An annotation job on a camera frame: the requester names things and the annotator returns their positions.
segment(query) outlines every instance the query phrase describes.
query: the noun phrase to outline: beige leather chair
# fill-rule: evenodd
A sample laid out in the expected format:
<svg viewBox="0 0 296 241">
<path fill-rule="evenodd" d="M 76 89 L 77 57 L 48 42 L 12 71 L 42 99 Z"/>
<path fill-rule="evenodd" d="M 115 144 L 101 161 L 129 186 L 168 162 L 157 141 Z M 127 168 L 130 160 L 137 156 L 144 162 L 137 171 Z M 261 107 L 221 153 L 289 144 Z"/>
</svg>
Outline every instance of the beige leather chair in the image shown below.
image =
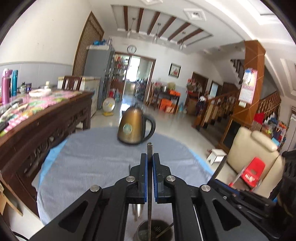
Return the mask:
<svg viewBox="0 0 296 241">
<path fill-rule="evenodd" d="M 268 198 L 272 189 L 282 178 L 284 158 L 280 156 L 272 140 L 259 131 L 252 132 L 245 127 L 239 129 L 229 151 L 227 163 L 219 172 L 217 179 L 229 184 L 254 157 L 260 158 L 265 163 L 260 176 L 262 183 L 255 188 L 254 193 Z M 239 179 L 234 184 L 234 188 L 245 190 L 247 186 Z"/>
</svg>

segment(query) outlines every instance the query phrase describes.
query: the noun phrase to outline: bowl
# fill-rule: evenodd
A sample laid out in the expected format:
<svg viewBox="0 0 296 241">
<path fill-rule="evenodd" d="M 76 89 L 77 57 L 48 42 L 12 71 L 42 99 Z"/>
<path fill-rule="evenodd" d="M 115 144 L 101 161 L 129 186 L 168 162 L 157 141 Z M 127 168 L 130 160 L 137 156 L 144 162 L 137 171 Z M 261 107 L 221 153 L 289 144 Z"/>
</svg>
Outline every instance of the bowl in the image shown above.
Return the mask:
<svg viewBox="0 0 296 241">
<path fill-rule="evenodd" d="M 47 89 L 37 89 L 37 90 L 32 90 L 29 92 L 29 96 L 33 98 L 41 98 L 41 97 L 46 97 L 49 96 L 52 93 L 52 90 L 47 88 Z"/>
</svg>

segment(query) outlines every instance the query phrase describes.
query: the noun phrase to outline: doorway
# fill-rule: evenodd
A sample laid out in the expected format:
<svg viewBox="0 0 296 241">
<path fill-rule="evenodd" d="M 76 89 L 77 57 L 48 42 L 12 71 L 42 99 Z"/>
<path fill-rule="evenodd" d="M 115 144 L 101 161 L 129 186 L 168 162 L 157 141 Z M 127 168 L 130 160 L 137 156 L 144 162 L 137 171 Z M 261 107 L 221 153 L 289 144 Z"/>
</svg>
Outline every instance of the doorway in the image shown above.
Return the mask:
<svg viewBox="0 0 296 241">
<path fill-rule="evenodd" d="M 222 85 L 218 84 L 215 81 L 212 81 L 211 87 L 210 87 L 210 98 L 215 98 L 216 96 L 221 95 Z"/>
<path fill-rule="evenodd" d="M 124 85 L 122 98 L 133 98 L 145 104 L 156 59 L 119 52 L 115 54 L 119 58 L 121 56 L 129 57 L 126 59 L 128 64 L 122 79 Z"/>
</svg>

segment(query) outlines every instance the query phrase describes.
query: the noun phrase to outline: red plastic stool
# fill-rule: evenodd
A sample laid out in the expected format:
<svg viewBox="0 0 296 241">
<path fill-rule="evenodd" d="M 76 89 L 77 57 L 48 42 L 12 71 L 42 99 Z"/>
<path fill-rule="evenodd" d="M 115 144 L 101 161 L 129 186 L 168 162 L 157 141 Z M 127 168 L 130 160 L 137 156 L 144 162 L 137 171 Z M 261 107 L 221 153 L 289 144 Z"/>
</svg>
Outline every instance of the red plastic stool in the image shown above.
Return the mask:
<svg viewBox="0 0 296 241">
<path fill-rule="evenodd" d="M 236 176 L 236 178 L 229 183 L 229 187 L 232 187 L 234 183 L 241 178 L 249 187 L 251 187 L 251 191 L 260 185 L 261 181 L 260 176 L 265 168 L 265 163 L 259 159 L 258 157 L 255 157 L 251 163 L 244 167 L 240 173 Z"/>
</svg>

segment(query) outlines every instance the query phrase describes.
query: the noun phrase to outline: framed picture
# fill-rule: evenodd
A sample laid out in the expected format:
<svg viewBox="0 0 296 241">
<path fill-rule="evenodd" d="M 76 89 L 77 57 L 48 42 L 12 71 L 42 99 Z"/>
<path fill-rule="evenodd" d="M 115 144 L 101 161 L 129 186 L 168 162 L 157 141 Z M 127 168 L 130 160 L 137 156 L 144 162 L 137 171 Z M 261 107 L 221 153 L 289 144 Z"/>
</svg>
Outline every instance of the framed picture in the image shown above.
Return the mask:
<svg viewBox="0 0 296 241">
<path fill-rule="evenodd" d="M 170 71 L 169 71 L 168 75 L 179 78 L 180 69 L 181 69 L 181 66 L 171 63 Z"/>
</svg>

